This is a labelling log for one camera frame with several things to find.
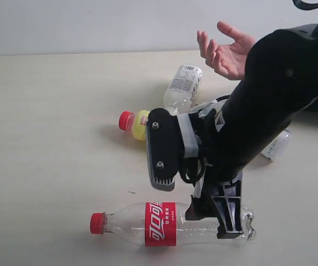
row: white sticker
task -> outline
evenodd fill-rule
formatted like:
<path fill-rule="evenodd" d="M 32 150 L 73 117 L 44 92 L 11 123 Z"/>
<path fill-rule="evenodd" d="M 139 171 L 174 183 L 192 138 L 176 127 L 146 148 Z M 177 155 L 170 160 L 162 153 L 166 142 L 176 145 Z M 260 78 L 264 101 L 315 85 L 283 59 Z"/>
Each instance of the white sticker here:
<path fill-rule="evenodd" d="M 222 111 L 220 111 L 218 113 L 218 115 L 215 117 L 215 128 L 216 128 L 216 131 L 219 132 L 221 130 L 221 128 L 224 126 L 225 124 L 225 121 L 224 121 L 224 118 L 223 118 L 223 113 Z"/>

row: white wall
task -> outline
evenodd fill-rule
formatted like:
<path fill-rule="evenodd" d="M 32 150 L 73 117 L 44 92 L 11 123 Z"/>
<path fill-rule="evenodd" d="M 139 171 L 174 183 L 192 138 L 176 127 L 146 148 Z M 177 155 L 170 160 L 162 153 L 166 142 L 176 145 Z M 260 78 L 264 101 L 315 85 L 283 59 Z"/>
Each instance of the white wall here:
<path fill-rule="evenodd" d="M 0 55 L 197 49 L 199 29 L 229 41 L 218 20 L 261 38 L 317 16 L 292 0 L 0 0 Z"/>

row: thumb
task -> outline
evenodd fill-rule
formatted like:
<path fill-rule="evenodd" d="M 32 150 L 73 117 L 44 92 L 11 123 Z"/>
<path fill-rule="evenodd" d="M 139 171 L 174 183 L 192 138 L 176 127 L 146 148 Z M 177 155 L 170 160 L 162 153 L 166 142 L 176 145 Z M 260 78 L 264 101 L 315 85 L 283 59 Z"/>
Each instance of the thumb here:
<path fill-rule="evenodd" d="M 222 34 L 232 38 L 233 40 L 237 41 L 240 39 L 244 34 L 242 31 L 234 28 L 233 26 L 223 22 L 219 21 L 216 25 L 217 29 L 222 32 Z"/>

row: yellow label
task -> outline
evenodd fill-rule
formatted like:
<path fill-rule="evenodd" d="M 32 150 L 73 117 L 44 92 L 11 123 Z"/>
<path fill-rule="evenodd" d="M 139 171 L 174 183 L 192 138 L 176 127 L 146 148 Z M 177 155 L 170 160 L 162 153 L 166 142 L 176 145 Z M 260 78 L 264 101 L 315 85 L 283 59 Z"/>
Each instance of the yellow label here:
<path fill-rule="evenodd" d="M 132 133 L 137 140 L 145 141 L 149 113 L 150 111 L 142 110 L 135 116 Z"/>

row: yellow bottle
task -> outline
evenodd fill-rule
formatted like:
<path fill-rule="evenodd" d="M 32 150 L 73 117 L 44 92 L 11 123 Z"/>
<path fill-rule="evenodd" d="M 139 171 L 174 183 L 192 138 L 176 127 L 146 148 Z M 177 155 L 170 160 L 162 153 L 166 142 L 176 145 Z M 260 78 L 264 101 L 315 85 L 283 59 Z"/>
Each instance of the yellow bottle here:
<path fill-rule="evenodd" d="M 145 141 L 146 124 L 150 111 L 142 110 L 138 113 L 125 111 L 119 118 L 119 128 L 131 131 L 137 140 Z"/>

